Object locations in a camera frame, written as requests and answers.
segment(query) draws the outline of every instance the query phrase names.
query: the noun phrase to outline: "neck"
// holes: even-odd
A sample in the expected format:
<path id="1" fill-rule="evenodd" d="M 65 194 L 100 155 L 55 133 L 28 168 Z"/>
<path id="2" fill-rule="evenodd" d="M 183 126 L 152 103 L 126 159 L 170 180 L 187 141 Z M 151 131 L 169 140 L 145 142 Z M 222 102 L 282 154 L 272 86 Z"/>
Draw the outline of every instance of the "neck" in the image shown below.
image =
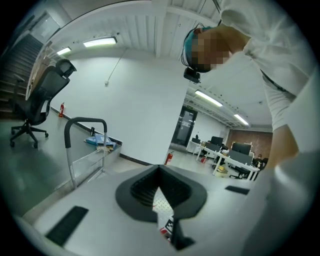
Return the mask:
<path id="1" fill-rule="evenodd" d="M 249 36 L 239 32 L 233 27 L 226 26 L 221 24 L 217 27 L 218 32 L 225 40 L 226 44 L 229 47 L 229 51 L 232 54 L 237 52 L 242 52 L 248 41 L 250 40 Z"/>

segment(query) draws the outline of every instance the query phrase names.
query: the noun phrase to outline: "brown wall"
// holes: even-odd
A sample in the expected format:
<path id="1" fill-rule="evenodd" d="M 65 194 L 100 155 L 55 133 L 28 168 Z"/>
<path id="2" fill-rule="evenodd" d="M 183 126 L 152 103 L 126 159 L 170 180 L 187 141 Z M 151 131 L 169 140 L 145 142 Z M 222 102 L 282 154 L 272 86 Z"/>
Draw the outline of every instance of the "brown wall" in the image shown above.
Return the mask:
<path id="1" fill-rule="evenodd" d="M 271 132 L 230 130 L 226 146 L 230 149 L 233 142 L 251 143 L 251 150 L 255 153 L 255 158 L 262 154 L 262 158 L 268 158 L 270 154 Z"/>

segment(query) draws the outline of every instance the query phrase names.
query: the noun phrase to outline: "white shirt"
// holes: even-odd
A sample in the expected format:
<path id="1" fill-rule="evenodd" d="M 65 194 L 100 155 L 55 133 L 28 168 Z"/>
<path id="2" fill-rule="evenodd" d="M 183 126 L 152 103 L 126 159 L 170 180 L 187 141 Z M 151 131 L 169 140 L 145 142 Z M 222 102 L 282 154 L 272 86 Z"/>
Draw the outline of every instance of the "white shirt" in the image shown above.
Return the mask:
<path id="1" fill-rule="evenodd" d="M 220 7 L 222 23 L 251 38 L 243 52 L 263 77 L 275 130 L 286 124 L 286 109 L 307 83 L 317 65 L 316 58 L 295 22 L 273 1 L 222 0 Z"/>

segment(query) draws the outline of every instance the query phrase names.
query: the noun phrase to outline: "ceiling light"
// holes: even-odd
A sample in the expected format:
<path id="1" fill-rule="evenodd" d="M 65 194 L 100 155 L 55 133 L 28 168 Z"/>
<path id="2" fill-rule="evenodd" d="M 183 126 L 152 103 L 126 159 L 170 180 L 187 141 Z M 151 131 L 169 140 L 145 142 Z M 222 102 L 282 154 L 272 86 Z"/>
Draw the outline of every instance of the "ceiling light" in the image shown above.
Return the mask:
<path id="1" fill-rule="evenodd" d="M 196 91 L 195 91 L 195 94 L 197 94 L 197 95 L 205 98 L 206 100 L 212 102 L 213 104 L 216 104 L 218 107 L 221 107 L 221 106 L 222 106 L 222 104 L 221 104 L 220 102 L 216 101 L 215 99 L 209 97 L 208 95 L 204 94 L 203 92 L 201 92 L 201 91 L 199 91 L 199 90 L 196 90 Z"/>
<path id="2" fill-rule="evenodd" d="M 115 37 L 102 38 L 97 40 L 92 40 L 89 42 L 84 42 L 85 47 L 91 46 L 101 46 L 101 45 L 114 45 L 117 43 L 117 39 Z"/>
<path id="3" fill-rule="evenodd" d="M 242 123 L 244 123 L 246 126 L 248 126 L 249 124 L 238 114 L 234 115 L 236 118 L 238 118 Z"/>
<path id="4" fill-rule="evenodd" d="M 67 48 L 64 48 L 64 49 L 58 51 L 56 54 L 61 55 L 61 54 L 65 54 L 70 51 L 71 51 L 70 47 L 67 47 Z"/>

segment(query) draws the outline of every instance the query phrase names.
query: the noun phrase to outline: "staircase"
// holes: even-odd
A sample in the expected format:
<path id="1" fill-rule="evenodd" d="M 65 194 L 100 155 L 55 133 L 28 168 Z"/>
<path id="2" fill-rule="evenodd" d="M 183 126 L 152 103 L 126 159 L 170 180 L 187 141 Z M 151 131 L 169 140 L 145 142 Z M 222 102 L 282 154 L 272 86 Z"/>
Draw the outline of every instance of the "staircase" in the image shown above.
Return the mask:
<path id="1" fill-rule="evenodd" d="M 20 82 L 17 89 L 17 100 L 25 100 L 27 85 L 38 53 L 43 44 L 28 34 L 19 41 L 0 63 L 0 119 L 17 119 L 8 100 L 14 97 L 14 89 L 18 75 L 24 82 Z"/>

